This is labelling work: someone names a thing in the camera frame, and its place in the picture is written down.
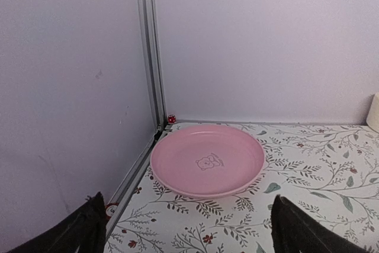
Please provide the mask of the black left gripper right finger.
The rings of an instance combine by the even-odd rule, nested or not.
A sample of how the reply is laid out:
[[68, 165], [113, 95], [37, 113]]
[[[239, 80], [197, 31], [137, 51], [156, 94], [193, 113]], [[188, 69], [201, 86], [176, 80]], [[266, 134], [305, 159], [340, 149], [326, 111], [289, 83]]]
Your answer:
[[275, 196], [271, 209], [275, 253], [367, 252], [320, 225], [284, 196]]

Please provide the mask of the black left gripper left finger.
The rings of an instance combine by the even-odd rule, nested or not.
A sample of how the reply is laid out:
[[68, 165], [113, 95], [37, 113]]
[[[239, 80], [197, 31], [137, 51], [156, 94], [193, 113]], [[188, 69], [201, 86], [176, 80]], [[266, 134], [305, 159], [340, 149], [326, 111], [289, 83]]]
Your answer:
[[106, 224], [104, 198], [98, 192], [56, 226], [10, 251], [103, 252]]

